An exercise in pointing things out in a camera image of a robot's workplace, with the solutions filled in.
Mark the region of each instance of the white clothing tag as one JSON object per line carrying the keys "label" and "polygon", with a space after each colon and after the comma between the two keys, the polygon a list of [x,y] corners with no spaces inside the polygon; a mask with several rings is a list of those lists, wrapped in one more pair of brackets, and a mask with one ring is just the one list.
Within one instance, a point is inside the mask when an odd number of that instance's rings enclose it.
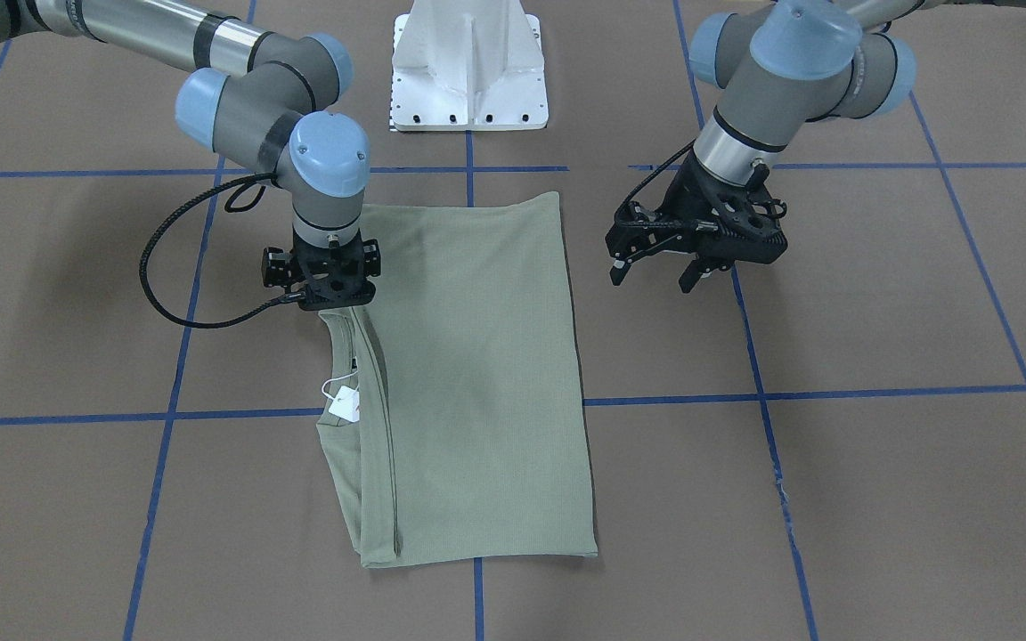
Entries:
{"label": "white clothing tag", "polygon": [[339,394],[334,395],[334,401],[330,402],[327,408],[334,416],[339,416],[345,422],[359,422],[359,390],[351,389],[347,386],[339,388]]}

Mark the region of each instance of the blue joint cap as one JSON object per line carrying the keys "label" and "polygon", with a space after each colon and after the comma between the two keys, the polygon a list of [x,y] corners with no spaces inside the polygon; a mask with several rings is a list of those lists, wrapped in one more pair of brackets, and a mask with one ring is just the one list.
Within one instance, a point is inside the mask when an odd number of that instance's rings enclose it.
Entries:
{"label": "blue joint cap", "polygon": [[365,190],[370,179],[369,147],[359,123],[327,111],[301,118],[287,142],[303,182],[337,199]]}
{"label": "blue joint cap", "polygon": [[846,69],[862,26],[826,0],[779,0],[750,39],[762,69],[790,80],[823,80]]}
{"label": "blue joint cap", "polygon": [[692,73],[696,78],[708,84],[718,86],[718,68],[716,57],[719,51],[719,37],[723,34],[723,28],[727,17],[734,13],[712,13],[696,30],[696,36],[692,37],[692,47],[688,49],[687,62],[692,65]]}
{"label": "blue joint cap", "polygon": [[342,97],[354,80],[354,63],[351,62],[351,54],[347,52],[347,47],[343,47],[342,42],[327,36],[326,33],[313,33],[308,37],[322,44],[322,48],[330,53],[330,61],[334,63],[334,70],[339,72],[339,96]]}
{"label": "blue joint cap", "polygon": [[889,88],[884,102],[870,115],[887,114],[895,110],[905,97],[908,97],[909,91],[913,89],[913,82],[916,81],[916,56],[913,50],[908,48],[904,40],[897,37],[890,37],[889,41],[893,42],[893,51],[897,56],[897,73],[893,77],[893,85]]}
{"label": "blue joint cap", "polygon": [[220,93],[228,76],[212,68],[196,70],[176,93],[176,126],[189,138],[212,149],[212,128],[216,122]]}

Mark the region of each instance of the folded shirt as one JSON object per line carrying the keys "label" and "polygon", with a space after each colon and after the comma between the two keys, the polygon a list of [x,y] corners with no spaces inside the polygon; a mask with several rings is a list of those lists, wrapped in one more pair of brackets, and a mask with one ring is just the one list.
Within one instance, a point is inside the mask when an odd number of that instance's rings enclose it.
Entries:
{"label": "folded shirt", "polygon": [[366,206],[361,227],[378,293],[319,314],[358,422],[318,430],[363,567],[595,556],[559,196]]}

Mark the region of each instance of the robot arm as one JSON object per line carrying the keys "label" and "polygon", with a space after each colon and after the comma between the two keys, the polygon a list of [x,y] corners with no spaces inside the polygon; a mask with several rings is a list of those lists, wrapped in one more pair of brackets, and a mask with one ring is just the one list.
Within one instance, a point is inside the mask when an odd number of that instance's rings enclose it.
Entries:
{"label": "robot arm", "polygon": [[303,309],[370,302],[379,248],[358,227],[370,171],[366,133],[324,111],[354,75],[338,40],[292,40],[173,0],[0,3],[0,42],[40,31],[110,42],[192,72],[176,96],[180,129],[292,195],[292,251],[265,251],[265,285],[284,287],[280,303]]}
{"label": "robot arm", "polygon": [[[942,3],[779,0],[750,15],[704,21],[692,41],[692,72],[723,94],[699,137],[680,152],[686,158],[663,204],[652,211],[631,200],[638,189],[620,204],[604,239],[611,283],[622,283],[636,259],[663,251],[695,255],[679,279],[684,293],[737,259],[779,258],[786,250],[779,225],[786,204],[766,190],[774,162],[802,123],[868,118],[900,105],[915,79],[913,52],[895,37],[867,31]],[[1000,4],[1026,7],[1023,0]]]}

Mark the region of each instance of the blue tape grid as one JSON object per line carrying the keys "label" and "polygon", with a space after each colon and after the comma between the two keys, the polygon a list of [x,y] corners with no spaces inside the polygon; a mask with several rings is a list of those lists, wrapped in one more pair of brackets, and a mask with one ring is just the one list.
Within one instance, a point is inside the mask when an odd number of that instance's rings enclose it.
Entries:
{"label": "blue tape grid", "polygon": [[[256,0],[251,0],[248,9],[248,22],[252,22],[255,12]],[[679,7],[679,0],[672,0],[675,9],[676,26],[679,35],[680,48],[683,50],[684,62],[687,61],[686,36],[684,33],[683,17]],[[10,49],[10,42],[5,42],[0,51],[0,72],[3,63]],[[704,113],[693,81],[692,71],[687,68],[688,85],[692,87],[692,101],[696,107],[697,118],[700,125],[704,123]],[[949,169],[1026,169],[1026,162],[995,162],[995,163],[946,163],[941,159],[940,152],[937,151],[936,142],[933,139],[929,129],[929,123],[924,120],[920,106],[917,105],[916,97],[909,94],[917,120],[923,130],[924,137],[929,142],[930,150],[933,152],[934,161],[932,163],[789,163],[779,164],[775,169],[781,170],[833,170],[833,169],[933,169],[940,170],[949,198],[952,199],[953,208],[957,218],[960,219],[961,229],[969,247],[972,248],[977,267],[980,268],[985,287],[992,297],[993,306],[997,316],[1000,317],[1004,332],[1009,336],[1010,346],[1016,357],[1017,364],[1023,373],[1022,386],[974,386],[974,387],[942,387],[942,388],[902,388],[902,389],[868,389],[868,390],[826,390],[826,391],[797,391],[797,393],[766,393],[762,387],[761,374],[758,368],[758,358],[754,352],[753,332],[750,326],[750,318],[746,313],[746,304],[742,288],[739,283],[737,271],[733,271],[733,287],[736,299],[740,308],[744,329],[746,332],[746,352],[752,365],[754,378],[754,394],[736,395],[701,395],[701,396],[665,396],[665,397],[624,397],[624,398],[588,398],[585,405],[594,406],[620,406],[620,405],[659,405],[659,404],[707,404],[708,402],[757,402],[759,405],[762,427],[766,434],[768,443],[771,463],[775,474],[775,482],[778,484],[780,504],[783,512],[783,521],[786,524],[787,538],[790,540],[791,553],[795,575],[797,575],[799,591],[802,597],[802,607],[806,613],[806,626],[812,641],[818,640],[818,628],[814,619],[814,607],[811,605],[810,591],[806,587],[805,571],[801,563],[801,555],[798,551],[797,540],[793,532],[793,520],[790,516],[789,499],[782,488],[782,466],[777,443],[774,440],[773,424],[770,416],[770,401],[808,401],[808,399],[833,399],[833,398],[879,398],[879,397],[911,397],[911,396],[941,396],[941,395],[977,395],[977,394],[1017,394],[1026,393],[1026,362],[1017,344],[1016,337],[1011,331],[1009,318],[1007,318],[1002,304],[996,295],[989,272],[978,250],[974,239],[972,228],[964,216],[963,207],[958,200],[951,179],[948,177]],[[122,177],[122,175],[212,175],[212,183],[219,186],[221,181],[228,174],[247,173],[245,169],[226,169],[224,159],[220,159],[215,169],[131,169],[131,170],[65,170],[65,171],[0,171],[0,178],[73,178],[73,177]],[[652,170],[655,165],[630,165],[632,169]],[[537,166],[475,166],[473,160],[473,133],[465,133],[465,166],[383,166],[373,167],[374,173],[464,173],[467,177],[467,202],[468,206],[474,204],[474,174],[479,172],[550,172],[567,171],[562,165],[537,165]],[[192,292],[189,296],[187,318],[194,317],[197,299],[199,298],[200,269],[207,249],[208,235],[210,235],[212,223],[215,216],[215,199],[208,203],[205,215],[205,226],[200,241],[199,257],[196,269],[192,277]],[[189,339],[191,339],[192,329],[185,329],[182,346],[180,346],[179,357],[176,357],[176,369],[173,387],[168,401],[166,411],[158,413],[124,413],[124,414],[88,414],[88,415],[61,415],[61,416],[5,416],[0,417],[0,427],[8,426],[40,426],[40,425],[66,425],[66,423],[102,423],[102,422],[163,422],[162,439],[160,439],[158,467],[154,475],[153,489],[150,497],[150,507],[146,514],[146,527],[142,539],[142,548],[139,553],[139,563],[135,569],[133,587],[131,587],[129,611],[126,615],[125,638],[131,640],[135,619],[137,619],[140,593],[144,587],[145,572],[150,555],[153,527],[156,520],[156,508],[159,504],[160,488],[162,488],[164,469],[167,462],[168,445],[172,437],[172,429],[175,422],[192,422],[193,419],[212,418],[240,418],[240,417],[273,417],[273,416],[314,416],[321,412],[321,407],[301,407],[301,408],[272,408],[272,409],[239,409],[239,410],[206,410],[206,411],[180,411],[179,406],[180,390],[184,380],[185,361],[188,353]],[[474,580],[474,637],[477,641],[484,639],[484,589],[483,589],[483,561],[474,559],[473,562]]]}
{"label": "blue tape grid", "polygon": [[944,162],[941,160],[941,152],[937,150],[937,144],[933,139],[933,132],[929,130],[929,122],[924,120],[924,113],[921,111],[920,103],[916,102],[916,95],[909,91],[908,93],[909,102],[912,103],[913,111],[916,113],[916,120],[921,123],[921,131],[924,133],[925,141],[929,142],[929,150],[933,151],[933,158],[936,159],[937,164],[940,166],[941,177],[944,178],[945,190],[948,191],[948,198],[952,200],[953,210],[956,210],[956,217],[960,221],[960,228],[964,232],[964,239],[969,241],[969,248],[973,252],[973,258],[976,259],[976,267],[981,271],[981,277],[984,280],[984,286],[989,291],[989,297],[992,299],[992,306],[996,309],[996,316],[1000,317],[1000,324],[1004,328],[1004,333],[1009,336],[1009,345],[1013,349],[1013,355],[1016,357],[1016,364],[1019,365],[1021,373],[1023,374],[1023,385],[1026,387],[1026,361],[1023,360],[1023,354],[1019,350],[1019,342],[1016,340],[1016,336],[1011,329],[1011,324],[1009,322],[1009,316],[1004,313],[1004,307],[1000,303],[1000,296],[996,294],[996,287],[992,284],[992,277],[989,276],[989,269],[984,264],[984,258],[981,255],[981,248],[977,246],[976,239],[973,236],[973,228],[969,226],[969,218],[964,215],[964,207],[960,204],[960,199],[956,196],[956,190],[952,187],[952,179],[948,177],[948,168],[945,166]]}

